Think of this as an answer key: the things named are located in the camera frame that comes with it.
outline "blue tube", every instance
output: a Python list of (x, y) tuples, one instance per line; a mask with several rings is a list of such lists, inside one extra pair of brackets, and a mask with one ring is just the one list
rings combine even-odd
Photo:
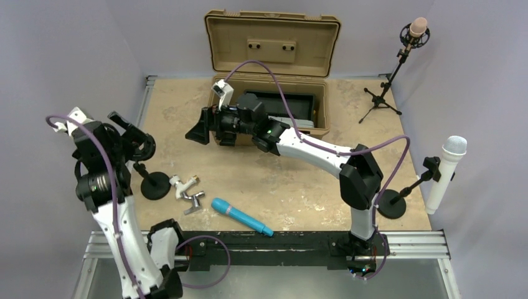
[(234, 208), (223, 199), (216, 197), (211, 202), (211, 207), (213, 207), (213, 209), (215, 209), (217, 212), (229, 216), (261, 234), (265, 234), (270, 237), (273, 236), (273, 231), (262, 224), (262, 222), (257, 221), (255, 218), (248, 216), (244, 212)]

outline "tan plastic case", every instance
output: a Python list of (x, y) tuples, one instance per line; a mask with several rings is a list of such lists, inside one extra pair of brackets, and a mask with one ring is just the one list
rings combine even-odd
[[(312, 93), (316, 97), (314, 128), (299, 128), (315, 138), (330, 131), (328, 86), (334, 46), (341, 23), (333, 16), (308, 17), (282, 12), (212, 10), (205, 15), (213, 69), (212, 84), (240, 63), (259, 60), (276, 75), (285, 93)], [(247, 64), (233, 74), (233, 105), (244, 90), (277, 92), (277, 87), (260, 65)], [(219, 98), (211, 91), (209, 106)], [(251, 136), (238, 135), (235, 145), (252, 145)]]

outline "case lid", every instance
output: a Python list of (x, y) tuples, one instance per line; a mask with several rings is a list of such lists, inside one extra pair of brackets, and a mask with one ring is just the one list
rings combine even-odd
[[(327, 77), (341, 23), (333, 16), (213, 10), (205, 15), (205, 26), (216, 72), (254, 59), (277, 75)], [(257, 64), (239, 71), (267, 74)]]

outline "floor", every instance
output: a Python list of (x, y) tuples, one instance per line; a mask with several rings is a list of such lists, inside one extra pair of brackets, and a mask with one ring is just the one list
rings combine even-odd
[[(358, 120), (371, 107), (364, 87), (379, 94), (383, 80), (329, 79), (331, 131), (324, 141), (355, 147), (369, 147), (403, 134), (399, 117), (389, 109), (375, 110), (362, 124)], [(174, 189), (158, 201), (145, 199), (140, 191), (141, 177), (133, 174), (133, 191), (141, 229), (168, 218), (177, 220), (184, 230), (249, 230), (222, 216), (210, 207), (215, 197), (278, 230), (349, 230), (350, 208), (339, 193), (339, 181), (324, 171), (300, 160), (262, 153), (254, 146), (221, 147), (211, 141), (200, 145), (184, 135), (198, 121), (200, 109), (207, 106), (210, 78), (157, 79), (145, 114), (143, 131), (154, 136), (156, 154), (145, 162), (149, 171), (178, 174), (187, 181), (197, 175), (200, 183), (189, 193), (205, 191), (202, 211), (188, 216), (191, 205), (176, 199)], [(389, 92), (385, 99), (394, 104)], [(374, 152), (384, 179), (389, 177), (402, 154), (405, 142)], [(389, 189), (396, 191), (416, 181), (409, 154)], [(430, 230), (419, 188), (406, 198), (407, 211), (396, 220), (379, 216), (381, 230)]]

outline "gray wall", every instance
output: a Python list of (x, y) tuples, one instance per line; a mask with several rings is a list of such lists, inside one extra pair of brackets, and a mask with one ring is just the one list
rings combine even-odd
[[(418, 173), (450, 135), (468, 140), (436, 214), (463, 298), (525, 298), (528, 2), (436, 1), (431, 41), (394, 85)], [(424, 198), (430, 184), (423, 188)]]
[(141, 70), (147, 74), (191, 77), (212, 74), (203, 19), (211, 9), (335, 15), (343, 27), (331, 75), (378, 75), (393, 71), (401, 28), (425, 16), (433, 0), (107, 2)]
[(0, 40), (0, 297), (70, 298), (95, 222), (44, 117), (136, 117), (144, 79), (104, 0), (1, 1)]

